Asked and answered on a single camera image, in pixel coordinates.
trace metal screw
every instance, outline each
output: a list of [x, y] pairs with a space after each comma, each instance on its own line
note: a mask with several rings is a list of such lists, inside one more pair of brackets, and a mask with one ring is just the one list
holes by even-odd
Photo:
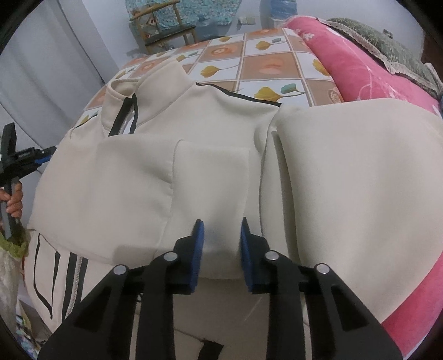
[[166, 261], [174, 261], [178, 258], [179, 256], [175, 253], [175, 252], [170, 252], [170, 253], [166, 253], [163, 256], [163, 259], [165, 259]]
[[268, 251], [266, 254], [264, 254], [266, 259], [268, 260], [272, 260], [275, 261], [279, 258], [278, 253], [276, 253], [275, 251]]
[[321, 274], [327, 274], [327, 273], [329, 273], [329, 270], [330, 270], [329, 266], [326, 264], [318, 264], [316, 269]]
[[117, 265], [114, 267], [114, 274], [115, 275], [122, 275], [126, 272], [126, 266], [125, 265]]

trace wooden chair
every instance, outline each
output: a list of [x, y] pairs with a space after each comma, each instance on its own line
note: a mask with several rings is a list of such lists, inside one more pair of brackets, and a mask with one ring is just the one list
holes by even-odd
[[[189, 45], [189, 41], [187, 39], [187, 34], [189, 33], [192, 34], [192, 37], [194, 38], [194, 43], [197, 42], [196, 40], [197, 37], [195, 36], [195, 25], [183, 24], [182, 22], [177, 6], [175, 5], [179, 2], [180, 0], [170, 0], [162, 4], [154, 4], [141, 12], [135, 13], [134, 16], [130, 19], [130, 21], [134, 21], [135, 25], [137, 26], [137, 29], [140, 33], [141, 38], [144, 41], [144, 45], [146, 47], [146, 50], [148, 51], [148, 54], [151, 53], [150, 49], [151, 46], [159, 44], [165, 45], [166, 41], [172, 40], [179, 36], [183, 36], [183, 38], [185, 39], [185, 44]], [[171, 5], [174, 8], [175, 16], [177, 17], [177, 21], [179, 22], [179, 24], [178, 26], [171, 27], [170, 29], [160, 30], [154, 12]], [[159, 34], [155, 34], [150, 37], [146, 36], [145, 32], [143, 31], [143, 27], [140, 24], [140, 18], [147, 14], [152, 14], [152, 16], [154, 17], [157, 29], [159, 30]]]

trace black stripe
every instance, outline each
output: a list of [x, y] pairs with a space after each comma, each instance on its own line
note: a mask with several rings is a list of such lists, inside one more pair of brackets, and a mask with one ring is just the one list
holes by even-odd
[[65, 287], [65, 298], [63, 299], [62, 321], [66, 319], [66, 313], [68, 312], [69, 303], [71, 302], [76, 264], [77, 264], [77, 255], [71, 253], [69, 255], [68, 271], [66, 272], [66, 287]]
[[132, 104], [134, 105], [134, 120], [132, 121], [131, 124], [131, 129], [129, 131], [130, 134], [134, 134], [138, 120], [138, 105], [137, 105], [137, 96], [135, 95], [135, 93], [132, 96]]
[[80, 273], [78, 274], [77, 297], [75, 298], [74, 308], [82, 301], [83, 283], [85, 282], [86, 269], [88, 268], [88, 259], [83, 258], [80, 265]]
[[37, 256], [39, 255], [39, 250], [40, 250], [40, 234], [37, 238], [37, 247], [35, 249], [35, 260], [34, 260], [34, 290], [35, 293], [37, 294], [37, 297], [40, 299], [40, 301], [43, 303], [43, 305], [45, 305], [45, 307], [48, 309], [49, 314], [51, 316], [52, 319], [52, 306], [49, 305], [49, 302], [44, 298], [44, 296], [37, 290], [37, 285], [35, 284], [35, 267], [37, 266]]
[[200, 350], [197, 360], [217, 360], [222, 352], [223, 345], [214, 341], [203, 341], [203, 347]]
[[246, 95], [237, 94], [237, 93], [234, 93], [234, 92], [232, 92], [232, 91], [229, 91], [229, 90], [223, 89], [222, 87], [220, 87], [220, 86], [218, 86], [218, 85], [215, 85], [215, 84], [200, 84], [200, 83], [198, 83], [198, 82], [196, 82], [196, 84], [197, 84], [198, 86], [206, 86], [206, 85], [209, 85], [209, 86], [215, 87], [216, 89], [219, 89], [220, 91], [223, 91], [226, 95], [234, 96], [235, 98], [240, 98], [240, 99], [243, 99], [243, 100], [248, 100], [248, 101], [253, 101], [253, 102], [262, 102], [263, 104], [275, 105], [275, 106], [278, 106], [278, 107], [281, 106], [281, 104], [280, 104], [279, 102], [269, 101], [269, 100], [259, 100], [259, 99], [254, 99], [254, 98], [251, 98], [251, 97], [246, 96]]
[[54, 304], [54, 287], [55, 287], [55, 280], [57, 280], [57, 274], [58, 274], [58, 264], [60, 263], [60, 253], [58, 251], [55, 252], [55, 259], [54, 259], [54, 274], [52, 275], [52, 292], [51, 292], [51, 307]]
[[118, 132], [120, 131], [125, 118], [131, 111], [132, 103], [132, 98], [124, 98], [123, 105], [121, 106], [120, 111], [118, 112], [117, 117], [114, 120], [114, 124], [112, 125], [111, 131], [109, 132], [108, 136], [118, 135]]

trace green cloth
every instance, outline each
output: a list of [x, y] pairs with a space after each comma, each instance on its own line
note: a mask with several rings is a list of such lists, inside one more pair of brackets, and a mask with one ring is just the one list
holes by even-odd
[[4, 238], [4, 235], [0, 232], [0, 247], [7, 251], [14, 258], [22, 258], [27, 255], [28, 250], [28, 240], [26, 239], [26, 231], [20, 225], [20, 232], [15, 239], [18, 240], [18, 244], [16, 245]]

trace green cushion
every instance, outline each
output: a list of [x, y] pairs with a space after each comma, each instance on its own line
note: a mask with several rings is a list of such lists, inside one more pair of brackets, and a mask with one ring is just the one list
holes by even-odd
[[441, 99], [438, 84], [429, 69], [399, 42], [355, 20], [332, 18], [322, 21], [379, 59], [391, 74], [407, 77], [432, 97]]

